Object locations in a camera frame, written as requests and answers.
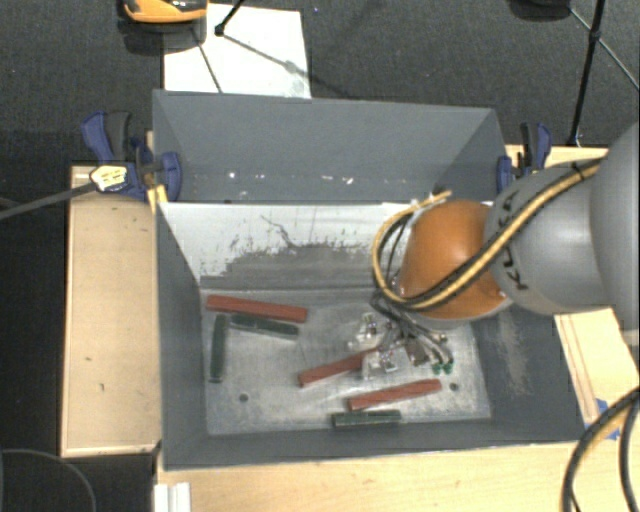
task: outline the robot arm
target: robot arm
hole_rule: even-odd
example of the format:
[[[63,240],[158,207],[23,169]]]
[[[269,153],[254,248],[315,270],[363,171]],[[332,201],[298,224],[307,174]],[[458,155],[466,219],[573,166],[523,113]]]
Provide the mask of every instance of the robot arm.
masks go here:
[[[637,355],[638,124],[606,159],[517,180],[491,208],[424,206],[417,220],[416,208],[401,212],[376,237],[374,275],[390,308],[446,329],[512,302],[548,315],[611,306]],[[384,242],[409,224],[402,266],[386,279]]]

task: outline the gray bin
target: gray bin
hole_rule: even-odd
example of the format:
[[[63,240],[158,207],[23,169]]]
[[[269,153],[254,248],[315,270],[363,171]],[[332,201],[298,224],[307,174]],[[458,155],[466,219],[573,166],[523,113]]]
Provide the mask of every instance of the gray bin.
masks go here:
[[[212,320],[202,305],[204,288],[274,301],[290,297],[310,311],[326,308],[333,297],[338,306],[344,301],[345,308],[359,311],[353,304],[361,301],[366,308],[372,233],[397,208],[387,203],[422,198],[436,186],[452,188],[458,197],[494,198],[504,145],[491,110],[161,91],[154,94],[153,109],[156,152],[177,151],[185,171],[180,202],[161,205],[157,214],[166,469],[397,455],[580,435],[583,422],[553,319],[516,307],[453,333],[461,373],[442,376],[440,405],[428,404],[413,417],[410,411],[408,421],[395,427],[335,431],[317,418],[287,424],[289,412],[276,404],[265,420],[271,423],[254,428],[258,409],[249,409],[247,420],[238,412],[242,405],[226,407],[238,398],[233,376],[227,379],[228,396],[227,388],[215,387],[224,381],[207,381]],[[338,316],[329,317],[329,325],[339,318],[332,314]],[[310,318],[301,336],[315,328],[315,317]],[[249,342],[242,339],[237,347]],[[282,343],[270,345],[273,357],[289,357],[289,342]],[[261,367],[273,366],[261,364],[273,362],[265,346],[244,352],[232,347],[228,355],[237,362],[249,354],[243,364],[259,375]],[[322,347],[325,361],[319,352],[307,352],[312,356],[304,363],[335,360],[344,350],[336,347]],[[305,369],[296,357],[287,359],[280,380],[269,381],[285,383],[285,402],[292,401],[287,393],[307,392],[295,386],[296,372]],[[454,381],[456,391],[448,387]],[[261,396],[272,404],[278,393]],[[254,398],[259,397],[252,395],[249,405]],[[337,412],[335,402],[314,400]],[[273,417],[285,420],[278,424]],[[242,421],[244,427],[216,433],[224,421],[232,426]]]

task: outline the cable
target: cable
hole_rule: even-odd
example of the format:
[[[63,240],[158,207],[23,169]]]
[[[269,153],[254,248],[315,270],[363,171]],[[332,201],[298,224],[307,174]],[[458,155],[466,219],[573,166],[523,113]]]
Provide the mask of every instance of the cable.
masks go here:
[[[58,457],[56,455],[51,455],[50,453],[41,452],[38,450],[29,450],[29,449],[2,450],[1,448],[0,448],[0,512],[2,512],[3,491],[4,491],[3,489],[4,478],[3,478],[3,466],[2,466],[3,454],[4,455],[30,455],[32,457],[40,457],[40,458],[53,461],[57,464],[60,464],[62,467],[69,469],[73,474],[75,474],[80,479],[85,489],[87,490],[87,494],[89,495],[89,499],[91,500],[92,512],[97,512],[98,504],[97,504],[96,494],[93,491],[93,487],[91,487],[91,484],[89,483],[89,480],[87,480],[87,477],[76,466],[74,466],[70,462],[67,462],[61,457]]]
[[[8,219],[9,217],[13,217],[14,215],[27,213],[32,210],[37,210],[45,206],[50,206],[52,204],[56,204],[61,201],[68,201],[69,199],[73,199],[74,197],[78,197],[83,194],[87,194],[89,192],[95,192],[95,191],[96,191],[96,186],[93,184],[93,182],[87,183],[85,185],[80,185],[79,187],[75,187],[70,190],[65,190],[64,192],[59,192],[51,196],[43,197],[42,199],[31,201],[30,203],[20,204],[18,206],[12,206],[7,210],[0,211],[0,220]]]
[[[393,257],[396,253],[396,249],[398,248],[398,243],[402,239],[402,235],[404,234],[404,230],[407,227],[410,217],[403,217],[400,219],[398,224],[400,225],[400,232],[396,235],[396,239],[393,241],[393,245],[391,246],[391,252],[389,253],[389,261],[387,263],[387,273],[386,280],[389,281],[391,277],[391,267],[393,265]]]
[[[417,206],[412,206],[393,215],[378,230],[371,250],[376,285],[387,300],[398,307],[411,311],[427,311],[448,302],[481,276],[518,231],[522,229],[543,206],[578,183],[595,175],[599,162],[600,159],[592,160],[588,162],[585,167],[579,167],[574,164],[571,172],[559,177],[527,201],[511,219],[483,245],[475,256],[451,272],[431,289],[413,297],[401,297],[397,295],[392,290],[390,283],[384,279],[380,269],[380,257],[384,247],[382,242],[388,239],[387,231],[397,229],[397,224],[403,217],[413,215],[413,213],[420,208],[432,207],[435,203],[442,202],[450,193],[433,196]]]
[[[204,63],[207,65],[207,69],[209,70],[209,74],[211,75],[211,79],[213,80],[213,84],[216,86],[216,89],[218,90],[218,92],[221,93],[222,88],[220,87],[220,82],[218,82],[218,79],[216,78],[216,75],[213,72],[213,68],[211,67],[211,63],[209,62],[209,58],[207,57],[207,54],[205,53],[204,48],[202,47],[202,43],[200,42],[200,39],[198,39],[198,36],[196,35],[196,32],[193,28],[191,29],[191,35],[193,36],[193,40],[196,42],[196,44],[198,45],[198,48],[200,49],[200,54],[204,59]]]
[[[600,417],[593,423],[591,426],[585,431],[580,440],[578,441],[578,445],[573,451],[571,455],[571,459],[567,464],[567,469],[564,475],[564,480],[562,482],[562,511],[563,512],[571,512],[571,502],[573,495],[573,482],[575,480],[575,476],[584,457],[585,453],[593,443],[596,436],[604,430],[607,425],[609,425],[617,416],[622,414],[627,408],[631,406],[634,400],[637,400],[640,397],[640,388],[635,388],[625,396],[623,396],[620,400],[618,400],[615,404],[609,407],[606,411],[604,411]]]
[[[633,402],[633,405],[629,410],[629,414],[624,421],[622,433],[620,434],[620,446],[618,448],[618,465],[620,467],[620,481],[622,483],[622,491],[624,492],[627,506],[629,507],[629,510],[631,512],[638,512],[638,503],[636,502],[636,497],[631,485],[631,472],[629,470],[629,446],[631,441],[631,431],[633,430],[633,426],[638,417],[639,410],[640,398],[637,398],[635,402]]]
[[[584,28],[586,28],[587,30],[591,30],[591,26],[589,26],[589,24],[584,20],[584,18],[582,16],[580,16],[578,14],[577,11],[569,8],[569,12],[582,24],[582,26]],[[620,70],[624,73],[624,75],[631,82],[631,84],[636,88],[636,90],[638,92],[640,92],[640,86],[638,85],[638,82],[636,81],[636,79],[633,78],[633,75],[631,74],[631,71],[629,71],[629,68],[627,68],[623,64],[623,62],[618,58],[618,56],[609,47],[609,45],[607,43],[605,43],[603,39],[598,39],[598,44],[600,44],[600,46],[602,46],[603,50],[609,54],[609,57],[611,57],[613,59],[613,61],[618,66],[618,68],[620,68]]]
[[[578,505],[578,498],[576,498],[576,493],[574,493],[573,491],[571,491],[571,503],[573,503],[573,506],[576,508],[576,512],[582,512],[580,505]]]
[[[20,203],[7,199],[6,197],[0,197],[0,206],[2,208],[13,208],[14,206],[20,206]]]

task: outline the wooden stick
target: wooden stick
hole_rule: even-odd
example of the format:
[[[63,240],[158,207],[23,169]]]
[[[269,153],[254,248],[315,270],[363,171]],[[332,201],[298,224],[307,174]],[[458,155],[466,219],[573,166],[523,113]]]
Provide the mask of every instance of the wooden stick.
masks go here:
[[[305,387],[309,384],[313,384],[314,382],[328,379],[329,377],[334,377],[336,375],[347,373],[353,370],[359,370],[360,368],[362,368],[362,360],[364,359],[364,357],[369,352],[373,352],[374,350],[377,349],[372,348],[363,352],[358,352],[357,354],[349,356],[345,359],[340,359],[340,361],[335,361],[333,363],[305,370],[298,374],[298,383],[300,384],[300,387]]]
[[[299,306],[285,306],[271,302],[259,302],[257,300],[239,299],[227,295],[209,295],[207,297],[207,309],[220,313],[246,313],[260,318],[284,320],[299,324],[307,320],[307,309]]]
[[[420,396],[436,393],[442,389],[442,383],[439,379],[425,379],[402,384],[392,388],[380,389],[371,393],[356,395],[347,400],[350,411],[359,411],[376,405],[397,402],[400,400],[409,400]]]

